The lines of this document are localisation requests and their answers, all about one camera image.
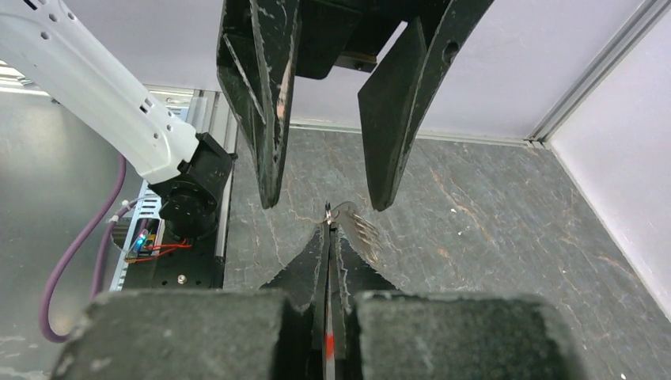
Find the blue led light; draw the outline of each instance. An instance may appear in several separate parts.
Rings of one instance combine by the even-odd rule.
[[[147,239],[147,233],[149,231],[144,230],[139,236],[138,239],[135,240],[135,243],[133,244],[133,252],[138,253],[140,252],[140,249],[145,245],[145,241]]]

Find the red mark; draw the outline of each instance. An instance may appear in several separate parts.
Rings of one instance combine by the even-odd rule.
[[[333,335],[328,334],[326,336],[326,359],[333,357]]]

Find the red wire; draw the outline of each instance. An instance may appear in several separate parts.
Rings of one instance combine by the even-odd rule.
[[[161,249],[161,248],[168,248],[168,249],[166,249],[165,251],[157,254],[156,256],[143,257],[143,258],[139,258],[139,259],[127,259],[126,262],[127,263],[143,263],[143,262],[146,262],[146,261],[155,260],[158,257],[161,257],[161,256],[164,256],[168,253],[174,252],[178,248],[191,248],[191,245],[185,245],[184,243],[186,243],[186,239],[184,239],[184,241],[182,241],[181,244],[150,245],[150,246],[147,246],[145,248],[151,249],[151,250],[156,250],[156,249]]]

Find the robotic arm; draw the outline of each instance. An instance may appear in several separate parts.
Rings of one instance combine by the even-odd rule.
[[[175,117],[61,0],[3,0],[0,57],[110,142],[163,201],[180,238],[216,230],[233,162]]]

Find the white wall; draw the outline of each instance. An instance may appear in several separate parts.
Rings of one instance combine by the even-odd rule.
[[[423,129],[523,139],[643,0],[496,0],[445,78]],[[223,0],[65,0],[142,82],[219,89]],[[297,78],[294,117],[358,125],[367,74]]]
[[[671,317],[671,14],[550,139]]]

